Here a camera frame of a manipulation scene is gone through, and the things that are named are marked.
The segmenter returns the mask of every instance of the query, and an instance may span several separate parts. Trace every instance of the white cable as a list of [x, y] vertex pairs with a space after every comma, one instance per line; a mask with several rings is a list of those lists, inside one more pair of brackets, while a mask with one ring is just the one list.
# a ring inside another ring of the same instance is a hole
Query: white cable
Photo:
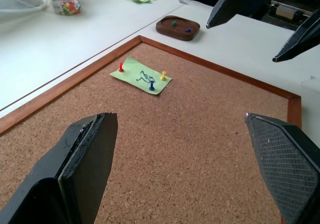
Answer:
[[27, 8], [27, 9], [0, 9], [0, 13], [5, 13], [5, 14], [17, 14], [17, 13], [33, 13], [33, 12], [38, 12], [47, 7], [48, 5], [48, 0], [41, 0], [41, 5], [35, 6], [32, 8]]

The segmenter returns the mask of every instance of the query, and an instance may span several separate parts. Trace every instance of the blue ink drawing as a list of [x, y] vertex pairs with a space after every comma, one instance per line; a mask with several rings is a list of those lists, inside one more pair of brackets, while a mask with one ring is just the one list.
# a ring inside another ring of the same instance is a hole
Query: blue ink drawing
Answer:
[[143, 70], [140, 72], [140, 76], [141, 77], [139, 79], [135, 79], [137, 82], [140, 81], [141, 79], [146, 83], [150, 83], [151, 81], [156, 82], [156, 80], [152, 76], [145, 74]]

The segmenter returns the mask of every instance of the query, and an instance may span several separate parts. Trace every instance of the red push pin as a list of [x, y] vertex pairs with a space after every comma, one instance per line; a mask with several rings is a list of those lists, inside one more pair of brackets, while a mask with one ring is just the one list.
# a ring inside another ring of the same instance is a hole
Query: red push pin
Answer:
[[123, 63], [120, 62], [120, 63], [119, 63], [119, 72], [121, 72], [121, 73], [124, 71], [124, 69], [122, 68], [122, 65], [123, 65]]

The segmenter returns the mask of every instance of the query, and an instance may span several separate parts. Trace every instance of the yellow push pin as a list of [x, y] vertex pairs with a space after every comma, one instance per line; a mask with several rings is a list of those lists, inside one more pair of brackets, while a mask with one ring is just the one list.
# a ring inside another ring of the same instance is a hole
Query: yellow push pin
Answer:
[[162, 76], [161, 76], [161, 81], [165, 81], [166, 80], [166, 75], [167, 75], [167, 72], [163, 71], [162, 72]]

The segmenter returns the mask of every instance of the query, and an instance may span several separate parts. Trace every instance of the jar of push pins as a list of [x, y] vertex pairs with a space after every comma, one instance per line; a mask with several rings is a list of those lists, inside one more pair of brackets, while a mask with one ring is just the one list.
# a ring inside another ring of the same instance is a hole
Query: jar of push pins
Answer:
[[80, 13], [80, 0], [51, 0], [53, 10], [58, 15], [71, 16]]

